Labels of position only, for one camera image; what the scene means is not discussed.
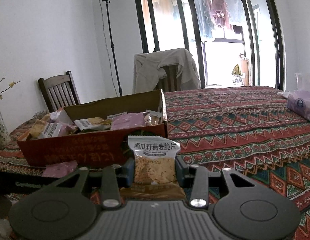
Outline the patterned red tablecloth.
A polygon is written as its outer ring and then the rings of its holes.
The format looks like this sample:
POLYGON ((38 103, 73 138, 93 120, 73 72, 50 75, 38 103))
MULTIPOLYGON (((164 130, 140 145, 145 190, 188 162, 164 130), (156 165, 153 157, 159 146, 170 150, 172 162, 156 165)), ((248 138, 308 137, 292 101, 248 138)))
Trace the patterned red tablecloth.
POLYGON ((210 171, 234 168, 295 202, 295 239, 310 239, 310 122, 272 87, 165 93, 169 138, 210 171))

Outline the white crisp snack packet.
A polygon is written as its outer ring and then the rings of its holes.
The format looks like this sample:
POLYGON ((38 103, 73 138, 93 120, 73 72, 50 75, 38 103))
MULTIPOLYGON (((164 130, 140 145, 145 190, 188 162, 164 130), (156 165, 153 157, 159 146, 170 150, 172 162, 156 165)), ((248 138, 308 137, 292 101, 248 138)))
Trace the white crisp snack packet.
POLYGON ((95 117, 75 120, 74 123, 81 131, 105 131, 111 128, 112 121, 95 117))

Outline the purple tissue pack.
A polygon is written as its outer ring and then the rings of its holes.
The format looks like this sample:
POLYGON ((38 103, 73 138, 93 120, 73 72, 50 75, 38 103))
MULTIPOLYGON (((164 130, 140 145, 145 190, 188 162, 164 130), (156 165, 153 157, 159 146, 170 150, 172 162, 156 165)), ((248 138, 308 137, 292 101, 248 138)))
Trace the purple tissue pack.
POLYGON ((277 92, 287 100, 287 108, 310 122, 310 73, 295 73, 297 90, 277 92))

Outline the studio light on stand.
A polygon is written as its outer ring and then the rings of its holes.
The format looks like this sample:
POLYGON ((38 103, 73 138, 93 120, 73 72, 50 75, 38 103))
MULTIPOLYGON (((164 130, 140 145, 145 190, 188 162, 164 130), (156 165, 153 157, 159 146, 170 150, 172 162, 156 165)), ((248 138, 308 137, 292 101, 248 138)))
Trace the studio light on stand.
POLYGON ((117 96, 123 96, 122 86, 120 83, 120 77, 118 73, 116 55, 115 55, 115 44, 114 44, 113 37, 112 37, 112 29, 111 29, 111 21, 110 21, 110 13, 109 13, 110 0, 98 0, 98 2, 99 2, 99 7, 101 9, 103 36, 104 36, 107 56, 109 59, 112 85, 115 89, 115 94, 117 96), (105 34, 105 20, 104 20, 102 2, 105 4, 105 12, 106 12, 106 17, 107 17, 107 25, 108 25, 108 33, 109 33, 109 44, 108 44, 106 34, 105 34))

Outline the pink snack packet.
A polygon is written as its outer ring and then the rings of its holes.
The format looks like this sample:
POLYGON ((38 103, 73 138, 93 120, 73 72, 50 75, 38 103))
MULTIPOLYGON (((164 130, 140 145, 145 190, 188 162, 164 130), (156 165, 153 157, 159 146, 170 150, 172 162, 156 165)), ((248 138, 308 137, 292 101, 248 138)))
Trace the pink snack packet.
POLYGON ((113 118, 111 130, 129 129, 145 126, 144 113, 127 113, 113 118))

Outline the white floral vase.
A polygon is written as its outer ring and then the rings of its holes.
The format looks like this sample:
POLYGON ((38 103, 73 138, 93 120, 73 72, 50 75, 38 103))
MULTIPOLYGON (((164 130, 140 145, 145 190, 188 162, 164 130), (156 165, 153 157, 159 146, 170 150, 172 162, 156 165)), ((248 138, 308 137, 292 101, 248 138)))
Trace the white floral vase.
POLYGON ((0 148, 6 147, 11 141, 10 135, 7 131, 5 123, 3 121, 1 112, 0 112, 0 148))

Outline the dark wooden chair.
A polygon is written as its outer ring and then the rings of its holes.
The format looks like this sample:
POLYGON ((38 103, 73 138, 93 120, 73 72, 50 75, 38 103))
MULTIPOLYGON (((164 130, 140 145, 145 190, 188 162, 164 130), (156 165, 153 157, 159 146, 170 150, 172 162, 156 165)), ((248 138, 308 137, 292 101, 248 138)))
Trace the dark wooden chair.
POLYGON ((49 112, 80 104, 71 71, 48 79, 41 77, 38 85, 49 112))

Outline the chair with beige jacket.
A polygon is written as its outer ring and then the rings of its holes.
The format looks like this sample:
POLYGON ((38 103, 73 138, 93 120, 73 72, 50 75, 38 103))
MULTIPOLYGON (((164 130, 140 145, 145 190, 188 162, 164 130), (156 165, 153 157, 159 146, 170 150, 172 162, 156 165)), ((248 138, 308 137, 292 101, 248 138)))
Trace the chair with beige jacket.
POLYGON ((181 91, 181 78, 177 77, 178 66, 164 66, 166 76, 163 79, 159 79, 155 90, 162 89, 164 92, 181 91))

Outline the pumpkin seed oat crisp packet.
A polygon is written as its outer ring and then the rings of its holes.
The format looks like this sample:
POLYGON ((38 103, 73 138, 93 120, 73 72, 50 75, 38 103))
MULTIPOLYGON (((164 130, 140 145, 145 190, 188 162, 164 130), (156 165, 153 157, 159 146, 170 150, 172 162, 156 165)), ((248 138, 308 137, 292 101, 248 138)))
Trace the pumpkin seed oat crisp packet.
POLYGON ((160 136, 130 135, 128 146, 135 157, 135 183, 158 185, 176 180, 175 158, 180 143, 160 136))

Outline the red cardboard snack box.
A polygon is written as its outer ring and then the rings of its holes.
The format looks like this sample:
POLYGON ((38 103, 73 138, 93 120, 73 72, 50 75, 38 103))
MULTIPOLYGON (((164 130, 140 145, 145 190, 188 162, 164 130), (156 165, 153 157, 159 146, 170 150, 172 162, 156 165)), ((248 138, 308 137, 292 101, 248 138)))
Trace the red cardboard snack box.
POLYGON ((139 113, 146 110, 162 113, 160 124, 36 140, 31 140, 28 134, 24 133, 18 138, 17 143, 31 166, 41 167, 73 160, 79 165, 93 168, 103 168, 112 164, 122 165, 128 158, 124 153, 128 135, 135 131, 145 131, 165 138, 168 136, 164 92, 153 90, 65 108, 72 121, 95 117, 104 119, 112 114, 139 113))

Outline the dark red hanging garment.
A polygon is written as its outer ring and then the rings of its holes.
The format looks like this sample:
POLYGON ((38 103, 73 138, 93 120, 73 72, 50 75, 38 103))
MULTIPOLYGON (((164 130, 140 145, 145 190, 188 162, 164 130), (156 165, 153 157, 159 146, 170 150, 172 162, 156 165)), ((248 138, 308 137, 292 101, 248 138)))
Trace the dark red hanging garment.
POLYGON ((216 26, 226 27, 232 30, 233 27, 229 23, 229 14, 225 0, 212 0, 211 2, 211 16, 214 18, 216 26))

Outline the blue hanging garment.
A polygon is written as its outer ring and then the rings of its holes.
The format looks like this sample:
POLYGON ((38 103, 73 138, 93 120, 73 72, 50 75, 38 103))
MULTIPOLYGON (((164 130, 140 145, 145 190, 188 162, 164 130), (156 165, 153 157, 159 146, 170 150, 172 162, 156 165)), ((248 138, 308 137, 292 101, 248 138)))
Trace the blue hanging garment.
POLYGON ((215 29, 212 22, 210 0, 194 0, 199 32, 202 40, 213 38, 212 31, 215 29))

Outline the beige jacket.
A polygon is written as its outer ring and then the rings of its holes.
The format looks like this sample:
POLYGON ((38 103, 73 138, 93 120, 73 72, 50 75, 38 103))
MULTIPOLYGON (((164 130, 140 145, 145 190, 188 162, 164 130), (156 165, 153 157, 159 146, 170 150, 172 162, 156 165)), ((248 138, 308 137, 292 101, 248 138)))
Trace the beige jacket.
POLYGON ((193 55, 185 48, 134 55, 133 93, 154 90, 159 80, 168 77, 165 67, 175 66, 181 90, 201 87, 193 55))

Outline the black sliding door frame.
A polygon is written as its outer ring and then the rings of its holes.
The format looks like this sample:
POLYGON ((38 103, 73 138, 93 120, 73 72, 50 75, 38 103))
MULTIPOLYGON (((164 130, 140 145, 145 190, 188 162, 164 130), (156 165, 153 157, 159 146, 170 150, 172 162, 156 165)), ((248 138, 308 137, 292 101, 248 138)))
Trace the black sliding door frame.
POLYGON ((274 0, 135 0, 145 53, 185 48, 204 88, 284 87, 274 0))

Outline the yellow flower branches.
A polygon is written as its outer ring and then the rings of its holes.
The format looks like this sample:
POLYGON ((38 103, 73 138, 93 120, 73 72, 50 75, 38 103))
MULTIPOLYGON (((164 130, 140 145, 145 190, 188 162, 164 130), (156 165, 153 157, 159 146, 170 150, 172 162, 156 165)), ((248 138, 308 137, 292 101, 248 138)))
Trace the yellow flower branches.
POLYGON ((3 84, 3 82, 4 82, 5 80, 6 80, 5 77, 0 77, 0 100, 3 99, 3 95, 4 95, 7 91, 13 89, 18 83, 21 82, 20 80, 18 80, 18 81, 12 81, 12 82, 10 82, 10 83, 8 83, 8 84, 5 85, 5 84, 3 84))

